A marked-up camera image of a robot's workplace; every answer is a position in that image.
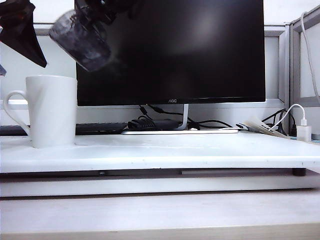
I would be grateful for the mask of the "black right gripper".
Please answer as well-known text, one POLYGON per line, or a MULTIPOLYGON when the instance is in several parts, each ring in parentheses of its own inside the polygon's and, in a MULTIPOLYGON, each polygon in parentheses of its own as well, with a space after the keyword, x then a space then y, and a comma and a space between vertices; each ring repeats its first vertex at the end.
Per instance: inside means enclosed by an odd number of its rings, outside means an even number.
POLYGON ((75 6, 89 17, 103 18, 103 22, 111 25, 118 13, 128 11, 136 0, 75 0, 75 6))

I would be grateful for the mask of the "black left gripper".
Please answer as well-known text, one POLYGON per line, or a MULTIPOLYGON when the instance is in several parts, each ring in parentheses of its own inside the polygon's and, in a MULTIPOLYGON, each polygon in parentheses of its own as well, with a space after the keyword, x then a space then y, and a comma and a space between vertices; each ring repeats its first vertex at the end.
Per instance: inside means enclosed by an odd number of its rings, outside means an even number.
MULTIPOLYGON (((34 29, 35 5, 29 0, 6 0, 0 3, 0 41, 45 68, 47 61, 39 45, 34 29)), ((7 71, 0 64, 0 76, 7 71)))

